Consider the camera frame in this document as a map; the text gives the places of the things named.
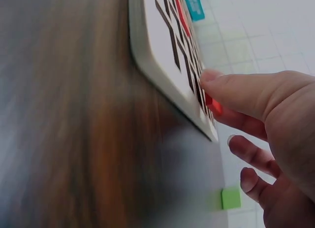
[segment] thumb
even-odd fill
[[[200,82],[205,92],[223,106],[265,121],[275,107],[314,83],[315,78],[295,71],[223,75],[208,69]]]

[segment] skin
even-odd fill
[[[233,154],[276,178],[270,185],[254,169],[241,171],[241,188],[264,209],[266,227],[315,227],[315,77],[205,70],[200,81],[223,106],[221,115],[212,109],[217,121],[270,145],[271,154],[243,136],[229,141]]]

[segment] green block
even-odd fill
[[[221,191],[222,209],[228,210],[242,206],[239,187],[225,188]]]

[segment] fingernail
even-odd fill
[[[227,138],[227,145],[230,146],[231,139],[235,136],[235,134],[230,135],[229,138]]]
[[[206,99],[206,106],[210,106],[212,104],[212,97],[210,97],[208,94],[205,94]]]
[[[241,188],[245,193],[248,193],[253,189],[254,185],[251,180],[244,179],[241,180]]]
[[[223,108],[220,103],[218,103],[215,100],[212,100],[212,106],[215,108],[218,116],[221,116],[223,114]]]
[[[213,69],[206,69],[203,71],[203,73],[201,74],[200,80],[202,82],[210,82],[215,80],[216,78],[222,76],[223,74],[217,70],[213,70]]]

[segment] teal label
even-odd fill
[[[186,0],[186,3],[192,21],[203,20],[205,18],[200,0]]]

